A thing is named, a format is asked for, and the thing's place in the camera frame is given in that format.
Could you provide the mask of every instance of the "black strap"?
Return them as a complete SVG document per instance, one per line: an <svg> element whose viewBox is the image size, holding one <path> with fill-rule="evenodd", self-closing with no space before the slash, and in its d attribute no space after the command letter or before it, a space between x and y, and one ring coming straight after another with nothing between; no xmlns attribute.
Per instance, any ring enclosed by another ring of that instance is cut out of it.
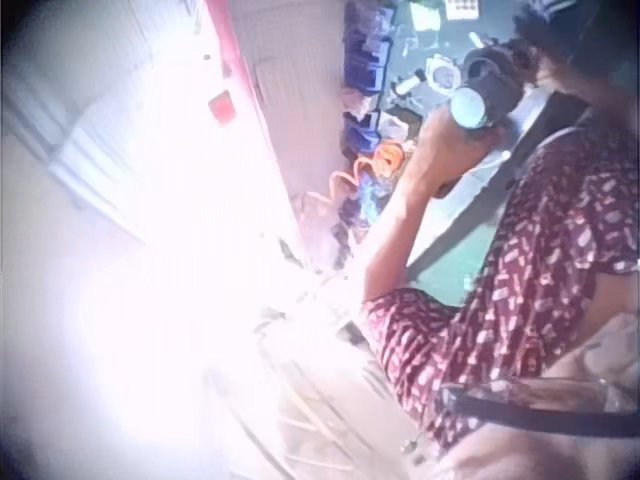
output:
<svg viewBox="0 0 640 480"><path fill-rule="evenodd" d="M450 410L456 415L529 432L590 438L638 438L640 415L537 410L520 405L483 400L462 389L449 391Z"/></svg>

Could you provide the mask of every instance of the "hand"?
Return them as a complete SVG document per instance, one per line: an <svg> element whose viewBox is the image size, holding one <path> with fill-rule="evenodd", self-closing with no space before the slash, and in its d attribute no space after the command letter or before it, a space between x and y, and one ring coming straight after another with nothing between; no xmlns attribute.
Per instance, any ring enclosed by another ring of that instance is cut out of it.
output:
<svg viewBox="0 0 640 480"><path fill-rule="evenodd" d="M411 188L438 189L478 165L501 140L497 128L470 135L451 117L449 108L433 111L420 131L418 147L403 180Z"/></svg>

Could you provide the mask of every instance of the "orange hose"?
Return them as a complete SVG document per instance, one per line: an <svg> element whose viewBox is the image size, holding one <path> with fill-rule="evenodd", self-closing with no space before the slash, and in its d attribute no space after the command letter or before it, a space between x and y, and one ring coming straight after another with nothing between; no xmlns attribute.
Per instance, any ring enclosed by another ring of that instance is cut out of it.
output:
<svg viewBox="0 0 640 480"><path fill-rule="evenodd" d="M353 164L353 176L348 173L336 171L329 177L329 196L325 197L316 192L307 192L307 195L320 200L329 205L333 205L336 198L336 180L342 178L358 188L360 185L360 171L363 167L369 166L373 174L380 178L390 178L395 174L404 162L405 154L402 146L393 142L383 142L376 148L373 159L358 157Z"/></svg>

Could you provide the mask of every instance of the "dark hair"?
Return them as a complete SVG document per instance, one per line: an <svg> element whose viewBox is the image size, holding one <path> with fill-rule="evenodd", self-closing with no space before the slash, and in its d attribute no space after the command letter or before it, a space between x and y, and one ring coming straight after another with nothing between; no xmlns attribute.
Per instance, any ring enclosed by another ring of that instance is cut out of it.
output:
<svg viewBox="0 0 640 480"><path fill-rule="evenodd" d="M529 3L514 18L516 33L591 77L638 61L638 0L578 0L545 18Z"/></svg>

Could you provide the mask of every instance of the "red patterned dress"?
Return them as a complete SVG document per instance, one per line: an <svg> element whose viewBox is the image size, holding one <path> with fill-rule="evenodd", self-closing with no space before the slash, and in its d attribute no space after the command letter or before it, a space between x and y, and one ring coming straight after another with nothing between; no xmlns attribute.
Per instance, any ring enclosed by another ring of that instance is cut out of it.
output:
<svg viewBox="0 0 640 480"><path fill-rule="evenodd" d="M363 307L359 326L402 408L449 449L477 427L443 408L443 383L539 376L567 352L597 273L638 270L636 140L583 128L538 147L462 308L411 288Z"/></svg>

